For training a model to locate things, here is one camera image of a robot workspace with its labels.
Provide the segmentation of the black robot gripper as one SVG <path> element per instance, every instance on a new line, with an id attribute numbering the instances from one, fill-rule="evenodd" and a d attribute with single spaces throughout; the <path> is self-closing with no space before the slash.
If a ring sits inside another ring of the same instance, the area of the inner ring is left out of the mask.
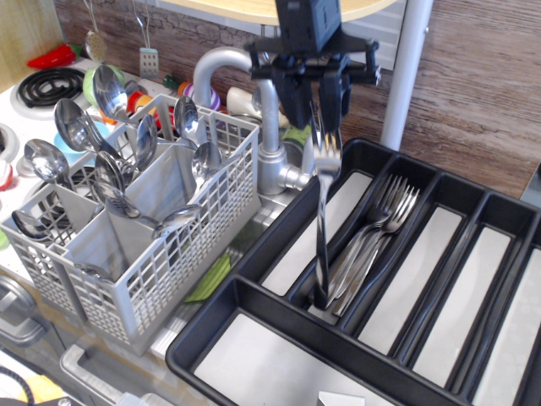
<path id="1" fill-rule="evenodd" d="M 291 125 L 311 120 L 311 80 L 320 79 L 320 107 L 325 129 L 339 129 L 349 108 L 351 82 L 378 84 L 375 64 L 379 43 L 342 29 L 338 1 L 277 1 L 280 35 L 244 46 L 254 80 L 274 80 Z"/>

